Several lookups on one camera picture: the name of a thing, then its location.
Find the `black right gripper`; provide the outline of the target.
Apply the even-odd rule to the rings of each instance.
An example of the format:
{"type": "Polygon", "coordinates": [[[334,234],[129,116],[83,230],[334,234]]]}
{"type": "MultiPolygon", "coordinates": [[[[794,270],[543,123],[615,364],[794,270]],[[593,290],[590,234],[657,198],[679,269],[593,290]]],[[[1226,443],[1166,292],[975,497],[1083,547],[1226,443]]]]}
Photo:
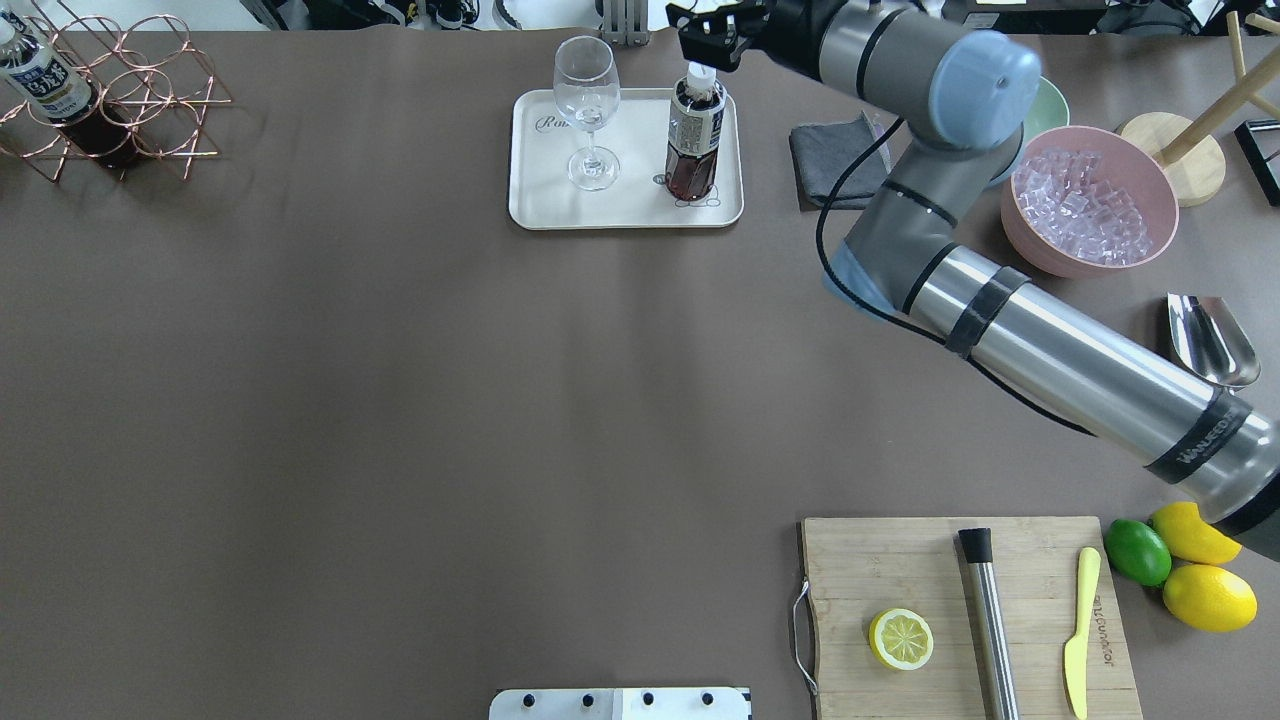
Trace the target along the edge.
{"type": "Polygon", "coordinates": [[[829,1],[668,1],[686,60],[735,72],[748,50],[797,73],[817,73],[829,1]]]}

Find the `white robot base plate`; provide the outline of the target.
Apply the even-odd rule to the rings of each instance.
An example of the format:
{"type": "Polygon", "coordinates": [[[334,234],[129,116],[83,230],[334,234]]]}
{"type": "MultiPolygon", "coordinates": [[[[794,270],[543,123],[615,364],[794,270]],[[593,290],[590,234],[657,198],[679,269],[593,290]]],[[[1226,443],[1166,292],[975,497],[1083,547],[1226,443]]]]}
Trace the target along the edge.
{"type": "Polygon", "coordinates": [[[728,685],[507,689],[489,719],[753,719],[748,688],[728,685]]]}

